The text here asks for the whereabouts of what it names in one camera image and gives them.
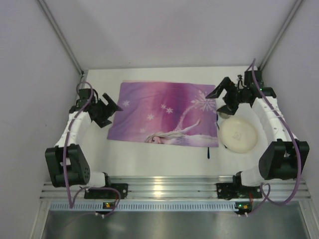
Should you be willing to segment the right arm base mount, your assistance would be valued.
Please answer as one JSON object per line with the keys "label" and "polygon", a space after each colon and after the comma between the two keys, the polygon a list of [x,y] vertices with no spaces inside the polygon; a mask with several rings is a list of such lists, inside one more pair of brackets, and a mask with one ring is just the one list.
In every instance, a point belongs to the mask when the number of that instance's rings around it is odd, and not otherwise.
{"label": "right arm base mount", "polygon": [[247,187],[242,185],[235,185],[233,183],[217,183],[217,197],[218,199],[260,199],[262,193],[259,187]]}

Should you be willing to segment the purple printed placemat cloth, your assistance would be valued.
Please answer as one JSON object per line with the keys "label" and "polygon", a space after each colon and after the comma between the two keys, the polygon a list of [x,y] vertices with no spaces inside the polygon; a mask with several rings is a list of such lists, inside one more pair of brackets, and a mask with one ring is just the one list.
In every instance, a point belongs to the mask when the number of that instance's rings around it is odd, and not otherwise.
{"label": "purple printed placemat cloth", "polygon": [[218,147],[214,85],[123,82],[109,140]]}

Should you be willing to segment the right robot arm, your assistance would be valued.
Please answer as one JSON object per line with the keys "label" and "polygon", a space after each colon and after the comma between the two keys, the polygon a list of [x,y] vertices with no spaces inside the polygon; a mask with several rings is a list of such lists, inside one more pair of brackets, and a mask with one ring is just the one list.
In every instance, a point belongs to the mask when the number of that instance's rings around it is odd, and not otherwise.
{"label": "right robot arm", "polygon": [[291,132],[278,107],[276,93],[271,87],[264,87],[260,71],[247,70],[239,79],[243,87],[225,77],[206,98],[216,99],[225,91],[225,104],[218,112],[233,116],[240,104],[247,103],[263,127],[268,147],[256,166],[237,174],[241,184],[254,187],[272,179],[300,179],[309,144],[298,140]]}

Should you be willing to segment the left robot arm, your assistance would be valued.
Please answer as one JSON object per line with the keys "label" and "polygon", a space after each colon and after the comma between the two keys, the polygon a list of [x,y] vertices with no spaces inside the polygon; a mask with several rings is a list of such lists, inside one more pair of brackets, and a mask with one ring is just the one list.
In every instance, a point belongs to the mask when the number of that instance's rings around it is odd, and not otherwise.
{"label": "left robot arm", "polygon": [[109,121],[116,111],[121,111],[109,96],[104,93],[105,104],[96,90],[80,89],[79,99],[69,110],[67,126],[56,145],[45,151],[45,159],[54,187],[65,187],[67,175],[69,186],[86,185],[104,187],[110,184],[105,172],[95,172],[90,169],[89,163],[80,147],[86,131],[91,123],[99,128],[110,125]]}

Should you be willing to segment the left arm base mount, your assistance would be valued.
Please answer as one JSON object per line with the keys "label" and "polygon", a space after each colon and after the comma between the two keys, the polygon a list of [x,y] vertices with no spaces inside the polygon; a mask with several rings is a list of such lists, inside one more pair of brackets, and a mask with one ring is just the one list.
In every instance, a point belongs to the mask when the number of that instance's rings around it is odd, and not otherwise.
{"label": "left arm base mount", "polygon": [[127,183],[112,183],[110,189],[87,189],[84,193],[85,199],[124,199],[128,195],[129,185]]}

